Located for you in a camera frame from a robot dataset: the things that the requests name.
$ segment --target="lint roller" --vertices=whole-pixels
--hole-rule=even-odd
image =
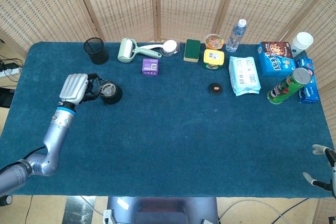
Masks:
[[[140,48],[136,43],[134,39],[123,38],[119,48],[118,60],[123,63],[130,63],[136,54],[143,54],[156,59],[161,58],[160,53],[146,48]]]
[[[153,49],[158,47],[161,47],[162,54],[164,56],[171,56],[178,52],[178,43],[173,39],[169,39],[165,41],[163,44],[146,45],[140,48]]]

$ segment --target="blue snack box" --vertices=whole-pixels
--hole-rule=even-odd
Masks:
[[[257,50],[262,76],[286,77],[296,69],[288,42],[261,42]]]
[[[299,58],[296,60],[298,68],[307,68],[313,72],[311,82],[299,90],[300,103],[314,103],[320,100],[319,90],[316,85],[313,60],[308,58]]]

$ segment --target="blue ring joint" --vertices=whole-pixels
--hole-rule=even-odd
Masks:
[[[64,111],[70,112],[70,113],[73,114],[73,115],[76,115],[75,111],[70,110],[70,109],[68,109],[68,108],[57,107],[56,110],[64,110]]]

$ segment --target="white paper cup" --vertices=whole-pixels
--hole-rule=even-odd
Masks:
[[[293,57],[306,50],[311,44],[313,44],[313,42],[314,38],[309,33],[306,33],[305,31],[298,33],[293,39],[292,44],[290,44]]]

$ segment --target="yellow container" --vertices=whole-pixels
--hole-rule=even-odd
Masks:
[[[212,49],[206,49],[203,57],[203,67],[216,70],[224,64],[224,52]]]

